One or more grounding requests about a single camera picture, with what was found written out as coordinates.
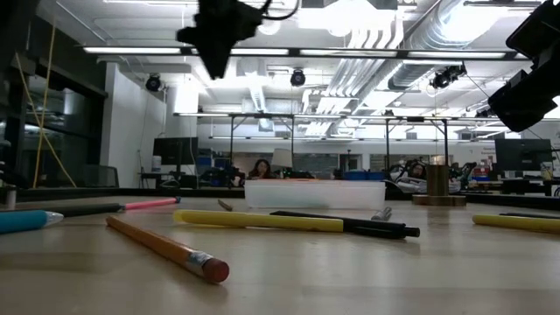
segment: ductwork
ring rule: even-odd
[[[503,8],[464,6],[465,0],[442,0],[437,8],[418,26],[403,49],[464,49],[484,34],[501,17]],[[406,90],[426,75],[433,66],[385,62],[379,74],[391,73],[388,86],[381,88]]]

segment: ceiling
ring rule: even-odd
[[[195,5],[188,6],[154,6],[139,1],[132,3],[106,3],[104,0],[43,0],[39,15],[46,20],[57,19],[57,26],[66,34],[88,46],[177,46],[176,30],[193,25]],[[403,31],[406,31],[426,12],[434,0],[417,0],[415,10],[406,10],[402,14]],[[275,0],[275,9],[288,11],[295,0]],[[308,23],[316,9],[300,9],[295,17],[283,21],[280,29],[274,35],[265,35],[258,31],[254,38],[239,43],[239,46],[260,47],[347,47],[351,36],[333,36],[326,28],[309,29],[300,25]],[[275,10],[272,14],[282,15]],[[341,12],[340,18],[353,18],[356,12]],[[487,31],[477,37],[467,48],[476,50],[507,50],[506,38],[527,17],[529,10],[501,11],[498,18]],[[469,22],[477,24],[477,18],[468,17]],[[124,63],[121,59],[114,59],[123,63],[122,70],[130,67],[136,70],[147,65],[176,65],[191,66],[188,75],[199,83],[199,104],[206,108],[220,104],[241,104],[243,99],[251,98],[249,88],[239,81],[236,76],[236,65],[239,58],[232,58],[224,80],[210,80],[206,69],[198,57],[138,57],[128,58]],[[267,99],[302,100],[306,89],[326,88],[340,66],[339,59],[282,59],[266,58],[259,60],[265,66],[265,75],[269,78],[263,83],[262,92]],[[427,80],[420,80],[397,100],[402,104],[400,109],[439,109],[453,108],[459,111],[474,103],[483,101],[495,90],[500,88],[505,79],[515,74],[519,69],[528,68],[530,64],[523,61],[483,62],[469,61],[465,63],[471,79],[462,77],[437,95],[426,87]],[[303,68],[307,77],[306,86],[292,87],[289,80],[293,68]],[[184,73],[162,73],[168,84],[178,84],[186,77]],[[476,82],[484,91],[480,91],[473,83]]]

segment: dark hair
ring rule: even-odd
[[[263,176],[263,177],[264,177],[265,179],[272,179],[273,176],[272,176],[271,173],[270,173],[270,163],[269,163],[269,161],[265,160],[264,158],[261,158],[261,159],[259,159],[258,161],[256,161],[255,167],[253,167],[253,171],[250,171],[250,172],[248,173],[248,176],[249,176],[250,178],[252,178],[252,177],[258,177],[258,176],[259,176],[259,170],[258,170],[258,168],[259,168],[259,164],[260,164],[260,163],[265,163],[265,164],[266,164],[266,172],[264,173],[264,176]]]

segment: wooden block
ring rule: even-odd
[[[464,207],[466,197],[414,195],[412,196],[412,203],[420,206]]]

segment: table surface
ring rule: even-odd
[[[148,199],[62,200],[22,207]],[[235,211],[265,212],[248,210],[243,199],[225,201]],[[475,213],[530,210],[386,204],[393,208],[391,221],[419,227],[421,236],[391,241],[172,222],[175,208],[221,211],[216,199],[187,199],[180,205],[118,214],[228,262],[230,277],[221,285],[204,282],[106,227],[105,214],[0,235],[0,308],[10,315],[560,312],[560,236],[474,226],[471,221]]]

